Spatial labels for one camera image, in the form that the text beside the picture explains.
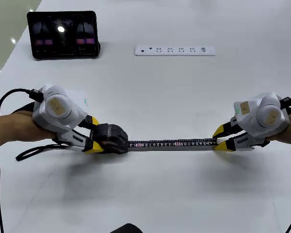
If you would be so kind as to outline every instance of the white tabletop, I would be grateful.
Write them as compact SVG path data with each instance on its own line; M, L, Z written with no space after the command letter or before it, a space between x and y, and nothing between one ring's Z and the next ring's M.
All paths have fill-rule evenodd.
M35 61L28 29L0 74L0 97L45 83L88 94L89 113L131 140L211 137L233 102L291 97L291 1L43 0L40 11L94 10L98 59ZM136 57L138 44L215 46L215 57ZM7 114L30 100L14 94ZM6 232L281 233L291 221L291 145L251 152L124 156L0 148Z

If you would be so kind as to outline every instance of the sticker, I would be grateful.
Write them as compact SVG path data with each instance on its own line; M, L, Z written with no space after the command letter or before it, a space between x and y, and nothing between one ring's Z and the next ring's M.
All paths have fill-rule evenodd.
M246 115L250 113L248 101L241 103L241 111L242 111L242 115Z
M270 111L270 114L268 115L268 117L266 118L266 124L267 125L274 125L274 123L276 122L277 120L277 117L279 115L279 112L276 111L276 110L271 110Z
M60 104L59 100L57 98L52 98L48 105L51 107L51 109L54 111L56 115L61 115L65 112L64 107Z

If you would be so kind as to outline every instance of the display screen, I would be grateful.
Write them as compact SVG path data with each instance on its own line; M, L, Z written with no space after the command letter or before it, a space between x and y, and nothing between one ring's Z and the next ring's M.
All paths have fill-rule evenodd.
M82 56L97 53L94 12L31 12L28 25L34 56Z

